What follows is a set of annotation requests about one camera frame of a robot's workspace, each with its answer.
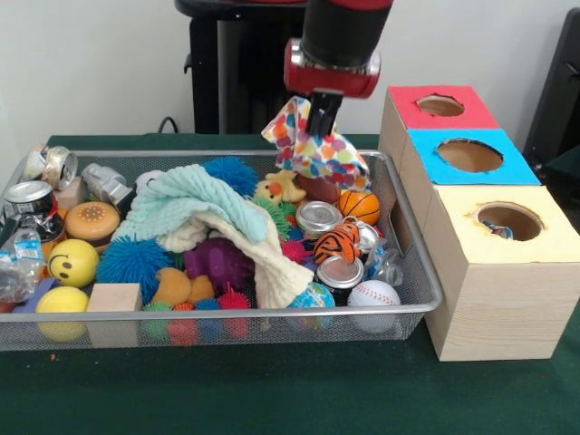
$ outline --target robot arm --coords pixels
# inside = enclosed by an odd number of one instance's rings
[[[368,98],[381,73],[374,50],[393,0],[309,0],[302,40],[285,51],[285,85],[310,95],[307,130],[332,131],[343,97]]]

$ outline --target wire mesh basket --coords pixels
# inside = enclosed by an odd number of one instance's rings
[[[132,184],[143,172],[203,163],[238,155],[263,178],[276,172],[271,151],[77,151],[79,170],[90,163],[109,166]],[[405,340],[442,292],[409,202],[390,158],[362,151],[372,190],[382,203],[378,226],[401,250],[401,305],[305,309],[248,309],[190,312],[0,314],[0,350],[57,350],[200,344],[343,342]],[[21,164],[8,183],[18,182]],[[401,249],[391,213],[397,208],[410,242]]]

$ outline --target cream towel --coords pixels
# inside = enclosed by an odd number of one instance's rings
[[[258,308],[287,308],[314,278],[307,268],[282,254],[276,224],[260,207],[247,202],[266,219],[266,240],[252,244],[226,220],[211,212],[197,213],[170,236],[163,237],[162,245],[171,247],[184,242],[204,240],[208,228],[218,230],[230,239],[244,254],[256,263],[256,296]]]

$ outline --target blue box top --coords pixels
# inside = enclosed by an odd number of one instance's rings
[[[540,185],[503,130],[410,130],[431,182]]]

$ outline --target black cable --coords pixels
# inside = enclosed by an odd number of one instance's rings
[[[157,130],[157,133],[162,133],[163,129],[165,128],[165,124],[167,124],[168,122],[171,122],[171,126],[173,127],[173,132],[179,133],[178,124],[170,116],[166,116],[165,118],[163,118],[163,121],[161,122],[161,125],[159,126],[159,129]]]

